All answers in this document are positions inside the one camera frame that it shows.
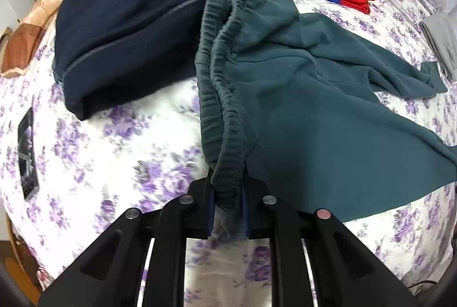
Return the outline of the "dark teal sweatpants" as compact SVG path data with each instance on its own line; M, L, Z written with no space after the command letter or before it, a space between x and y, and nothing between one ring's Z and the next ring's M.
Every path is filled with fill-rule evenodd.
M456 181L456 149L383 106L445 92L413 67L292 0L206 0L195 57L201 144L230 240L245 235L242 181L350 221Z

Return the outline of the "purple floral bed sheet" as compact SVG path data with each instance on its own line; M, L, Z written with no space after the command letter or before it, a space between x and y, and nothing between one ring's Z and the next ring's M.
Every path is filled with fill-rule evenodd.
M324 0L294 0L300 12L319 12L383 46L411 65L437 60L419 22L441 11L433 0L375 0L365 15ZM55 83L55 21L30 71L1 78L1 200L48 284L132 206L160 209L206 174L201 154L198 87L184 80L151 96L79 121ZM456 84L431 100L377 93L402 117L456 145ZM25 201L17 162L17 128L33 108L39 191ZM405 285L437 281L452 259L456 184L405 206L346 226ZM188 241L184 306L271 306L267 240L221 244Z

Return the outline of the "black phone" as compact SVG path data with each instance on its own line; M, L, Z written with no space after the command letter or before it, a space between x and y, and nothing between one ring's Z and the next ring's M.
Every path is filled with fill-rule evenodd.
M18 162L21 187L25 201L39 189L33 150L33 109L30 108L18 127Z

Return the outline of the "orange brown blanket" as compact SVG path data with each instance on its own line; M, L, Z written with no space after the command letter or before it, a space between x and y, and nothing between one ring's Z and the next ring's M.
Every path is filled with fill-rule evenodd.
M37 0L16 30L4 31L1 37L2 77L18 77L28 72L39 44L62 2L63 0Z

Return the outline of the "navy blue folded pants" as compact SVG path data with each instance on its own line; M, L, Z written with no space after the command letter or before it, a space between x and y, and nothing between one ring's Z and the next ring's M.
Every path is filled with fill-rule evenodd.
M195 74L206 0L63 0L53 72L80 120Z

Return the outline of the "grey folded garment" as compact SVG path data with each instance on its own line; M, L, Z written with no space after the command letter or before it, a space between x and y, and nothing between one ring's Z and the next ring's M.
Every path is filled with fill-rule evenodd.
M436 12L424 18L420 28L429 46L443 67L445 76L456 82L456 7L450 12Z

